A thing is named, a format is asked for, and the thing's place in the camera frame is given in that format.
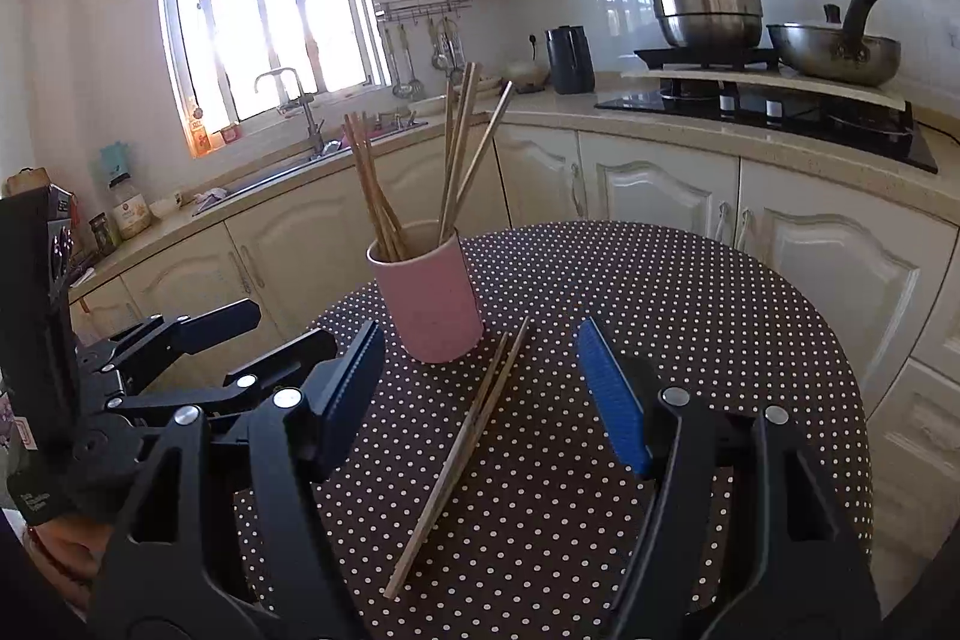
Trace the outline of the person left hand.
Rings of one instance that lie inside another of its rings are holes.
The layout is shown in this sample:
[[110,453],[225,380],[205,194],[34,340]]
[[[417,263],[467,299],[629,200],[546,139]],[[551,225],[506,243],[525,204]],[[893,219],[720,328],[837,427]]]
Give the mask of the person left hand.
[[112,528],[82,515],[62,515],[28,526],[23,544],[29,559],[72,608],[85,612],[91,585],[112,536]]

